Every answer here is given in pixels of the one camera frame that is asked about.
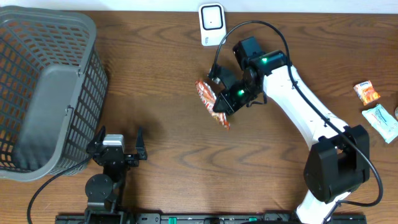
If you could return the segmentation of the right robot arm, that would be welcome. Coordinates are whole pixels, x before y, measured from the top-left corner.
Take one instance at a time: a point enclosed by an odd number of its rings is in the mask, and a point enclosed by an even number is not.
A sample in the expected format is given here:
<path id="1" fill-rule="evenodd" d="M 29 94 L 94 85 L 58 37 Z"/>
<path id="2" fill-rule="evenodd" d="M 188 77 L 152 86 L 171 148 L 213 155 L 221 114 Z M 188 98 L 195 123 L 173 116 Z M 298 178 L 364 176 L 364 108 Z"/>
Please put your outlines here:
<path id="1" fill-rule="evenodd" d="M 369 134 L 335 116 L 304 84 L 287 52 L 265 53 L 254 37 L 233 47 L 243 71 L 238 80 L 213 64 L 209 77 L 224 85 L 213 111 L 232 115 L 250 106 L 258 94 L 276 102 L 303 136 L 309 155 L 303 178 L 308 188 L 295 210 L 301 223 L 329 223 L 337 206 L 369 180 Z"/>

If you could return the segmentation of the light green wet wipes pack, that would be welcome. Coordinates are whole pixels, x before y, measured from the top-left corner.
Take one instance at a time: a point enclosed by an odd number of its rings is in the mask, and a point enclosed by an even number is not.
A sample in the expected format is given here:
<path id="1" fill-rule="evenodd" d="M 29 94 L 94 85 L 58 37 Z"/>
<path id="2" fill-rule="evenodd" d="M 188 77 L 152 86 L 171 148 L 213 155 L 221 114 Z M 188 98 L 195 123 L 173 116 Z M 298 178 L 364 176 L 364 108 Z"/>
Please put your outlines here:
<path id="1" fill-rule="evenodd" d="M 377 104 L 361 113 L 386 143 L 391 143 L 397 137 L 397 120 L 382 105 Z"/>

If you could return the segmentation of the orange white small packet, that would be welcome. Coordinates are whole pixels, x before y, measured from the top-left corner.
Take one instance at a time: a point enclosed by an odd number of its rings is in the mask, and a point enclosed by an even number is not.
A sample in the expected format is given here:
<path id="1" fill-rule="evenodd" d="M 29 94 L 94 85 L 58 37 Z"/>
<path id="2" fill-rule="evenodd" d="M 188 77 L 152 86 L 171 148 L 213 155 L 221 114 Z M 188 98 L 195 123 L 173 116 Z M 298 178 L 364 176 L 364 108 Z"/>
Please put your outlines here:
<path id="1" fill-rule="evenodd" d="M 370 80 L 355 85 L 353 89 L 364 106 L 380 99 L 381 97 L 374 89 Z"/>

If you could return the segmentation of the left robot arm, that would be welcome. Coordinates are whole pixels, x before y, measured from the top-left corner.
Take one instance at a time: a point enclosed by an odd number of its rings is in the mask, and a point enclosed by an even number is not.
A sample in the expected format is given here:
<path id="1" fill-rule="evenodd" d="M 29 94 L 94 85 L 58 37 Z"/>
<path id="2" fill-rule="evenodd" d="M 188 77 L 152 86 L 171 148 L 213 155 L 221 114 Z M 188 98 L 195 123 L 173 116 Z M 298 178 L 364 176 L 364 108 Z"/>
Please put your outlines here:
<path id="1" fill-rule="evenodd" d="M 94 136 L 87 146 L 87 153 L 103 168 L 101 174 L 89 178 L 85 185 L 88 197 L 84 223 L 135 223 L 134 215 L 122 208 L 123 192 L 127 172 L 139 166 L 139 161 L 147 159 L 147 151 L 138 129 L 136 153 L 124 152 L 122 134 L 106 134 L 105 127 Z"/>

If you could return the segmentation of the red brown candy bar wrapper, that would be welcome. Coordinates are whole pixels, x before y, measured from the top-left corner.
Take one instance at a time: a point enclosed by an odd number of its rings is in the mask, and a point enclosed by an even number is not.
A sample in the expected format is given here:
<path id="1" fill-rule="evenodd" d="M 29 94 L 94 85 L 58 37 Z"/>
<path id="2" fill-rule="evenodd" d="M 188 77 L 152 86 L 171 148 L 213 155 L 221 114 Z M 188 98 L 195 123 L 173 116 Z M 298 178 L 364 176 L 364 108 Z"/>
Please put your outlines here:
<path id="1" fill-rule="evenodd" d="M 205 105 L 206 109 L 208 110 L 209 114 L 211 114 L 211 116 L 215 120 L 217 120 L 217 122 L 220 125 L 222 125 L 222 127 L 229 130 L 230 123 L 226 119 L 226 113 L 219 113 L 213 111 L 213 107 L 216 103 L 217 97 L 214 91 L 211 89 L 211 87 L 203 80 L 197 80 L 195 82 L 195 85 L 197 88 L 198 95 L 202 103 Z"/>

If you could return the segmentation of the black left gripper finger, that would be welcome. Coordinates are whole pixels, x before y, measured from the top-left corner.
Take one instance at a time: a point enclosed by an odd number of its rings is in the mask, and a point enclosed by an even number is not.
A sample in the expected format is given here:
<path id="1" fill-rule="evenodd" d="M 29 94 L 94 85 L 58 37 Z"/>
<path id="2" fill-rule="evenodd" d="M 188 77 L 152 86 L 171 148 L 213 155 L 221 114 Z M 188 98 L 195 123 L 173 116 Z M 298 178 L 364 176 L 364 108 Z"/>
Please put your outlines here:
<path id="1" fill-rule="evenodd" d="M 147 160 L 147 151 L 146 151 L 146 147 L 144 144 L 142 131 L 143 131 L 143 129 L 140 127 L 137 132 L 136 151 L 137 151 L 139 160 Z"/>
<path id="2" fill-rule="evenodd" d="M 98 133 L 95 135 L 95 146 L 102 145 L 102 142 L 106 135 L 106 128 L 102 126 Z"/>

